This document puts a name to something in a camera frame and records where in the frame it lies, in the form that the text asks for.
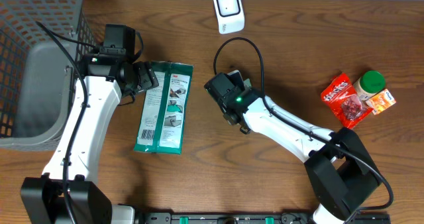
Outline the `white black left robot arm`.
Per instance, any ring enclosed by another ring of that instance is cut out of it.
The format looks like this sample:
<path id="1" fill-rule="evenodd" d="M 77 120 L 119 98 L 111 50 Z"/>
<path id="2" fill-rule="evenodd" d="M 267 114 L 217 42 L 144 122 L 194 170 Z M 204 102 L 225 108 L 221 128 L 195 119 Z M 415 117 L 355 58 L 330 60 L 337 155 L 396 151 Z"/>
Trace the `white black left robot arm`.
<path id="1" fill-rule="evenodd" d="M 41 176 L 21 186 L 31 223 L 142 223 L 135 207 L 112 204 L 97 187 L 107 127 L 121 99 L 158 87 L 152 66 L 139 61 L 140 38 L 131 27 L 108 24 L 102 44 L 70 59 L 78 79 L 62 138 Z"/>

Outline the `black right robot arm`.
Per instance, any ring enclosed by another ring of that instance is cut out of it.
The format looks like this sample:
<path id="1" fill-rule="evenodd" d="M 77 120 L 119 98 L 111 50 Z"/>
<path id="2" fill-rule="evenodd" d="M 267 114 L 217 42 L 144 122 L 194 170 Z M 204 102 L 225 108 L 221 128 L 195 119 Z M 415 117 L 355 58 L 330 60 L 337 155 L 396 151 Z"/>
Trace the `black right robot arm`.
<path id="1" fill-rule="evenodd" d="M 374 161 L 354 131 L 334 132 L 296 117 L 247 86 L 239 71 L 217 74 L 205 89 L 229 124 L 240 125 L 244 134 L 260 133 L 301 160 L 319 200 L 313 222 L 351 221 L 381 184 Z"/>

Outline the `red snack bag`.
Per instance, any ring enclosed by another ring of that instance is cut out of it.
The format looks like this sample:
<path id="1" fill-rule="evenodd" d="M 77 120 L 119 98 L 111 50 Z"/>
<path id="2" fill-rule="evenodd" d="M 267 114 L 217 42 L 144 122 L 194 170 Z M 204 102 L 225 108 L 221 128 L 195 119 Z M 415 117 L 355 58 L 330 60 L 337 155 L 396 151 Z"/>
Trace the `red snack bag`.
<path id="1" fill-rule="evenodd" d="M 372 112 L 372 108 L 360 100 L 349 77 L 343 72 L 321 92 L 321 100 L 348 129 L 353 129 Z"/>

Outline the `orange tissue pack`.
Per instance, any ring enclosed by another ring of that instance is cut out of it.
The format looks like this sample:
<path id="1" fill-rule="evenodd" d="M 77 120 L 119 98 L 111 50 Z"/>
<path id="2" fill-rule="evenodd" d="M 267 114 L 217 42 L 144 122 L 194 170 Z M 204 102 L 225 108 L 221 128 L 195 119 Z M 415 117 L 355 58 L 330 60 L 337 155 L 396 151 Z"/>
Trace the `orange tissue pack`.
<path id="1" fill-rule="evenodd" d="M 367 106 L 372 108 L 374 115 L 380 114 L 395 103 L 396 100 L 388 89 L 384 89 L 370 99 L 366 100 Z"/>

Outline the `green white package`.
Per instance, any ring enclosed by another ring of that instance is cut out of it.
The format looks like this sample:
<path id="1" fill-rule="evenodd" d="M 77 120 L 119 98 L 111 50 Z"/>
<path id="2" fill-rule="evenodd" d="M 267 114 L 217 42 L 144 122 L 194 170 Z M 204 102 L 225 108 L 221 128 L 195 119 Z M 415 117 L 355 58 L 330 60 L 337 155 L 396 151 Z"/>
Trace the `green white package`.
<path id="1" fill-rule="evenodd" d="M 158 87 L 146 92 L 136 152 L 181 154 L 185 111 L 193 66 L 174 62 L 150 62 Z"/>

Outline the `light blue tissue pack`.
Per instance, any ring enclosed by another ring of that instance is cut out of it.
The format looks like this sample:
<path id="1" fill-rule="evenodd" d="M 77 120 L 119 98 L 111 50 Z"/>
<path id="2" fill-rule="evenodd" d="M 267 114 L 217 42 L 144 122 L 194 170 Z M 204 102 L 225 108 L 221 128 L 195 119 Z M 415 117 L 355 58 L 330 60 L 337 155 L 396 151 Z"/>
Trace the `light blue tissue pack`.
<path id="1" fill-rule="evenodd" d="M 243 81 L 243 84 L 244 84 L 244 88 L 245 88 L 245 89 L 249 89 L 249 88 L 251 88 L 251 87 L 252 87 L 251 82 L 250 82 L 250 80 L 249 80 L 249 79 L 244 80 L 244 81 Z"/>

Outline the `green capped white jar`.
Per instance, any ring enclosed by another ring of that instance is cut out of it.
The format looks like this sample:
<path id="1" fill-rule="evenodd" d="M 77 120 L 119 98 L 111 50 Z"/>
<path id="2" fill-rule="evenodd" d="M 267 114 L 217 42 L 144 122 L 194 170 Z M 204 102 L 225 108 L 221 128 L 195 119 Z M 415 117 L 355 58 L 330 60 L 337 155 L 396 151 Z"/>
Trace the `green capped white jar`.
<path id="1" fill-rule="evenodd" d="M 376 70 L 367 71 L 353 84 L 358 98 L 362 101 L 370 99 L 372 96 L 382 91 L 385 86 L 386 80 L 384 76 Z"/>

